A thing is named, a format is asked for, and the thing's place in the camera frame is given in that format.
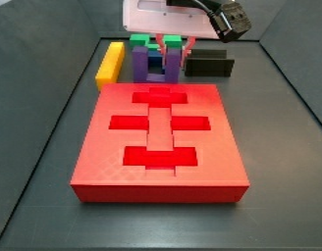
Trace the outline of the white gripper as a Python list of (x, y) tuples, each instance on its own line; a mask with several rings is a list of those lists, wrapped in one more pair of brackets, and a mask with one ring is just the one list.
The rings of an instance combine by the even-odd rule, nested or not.
[(166, 0), (123, 0), (123, 26), (131, 32), (155, 33), (164, 56), (164, 35), (188, 36), (182, 46), (181, 68), (185, 67), (197, 37), (218, 39), (206, 12), (196, 8), (168, 6)]

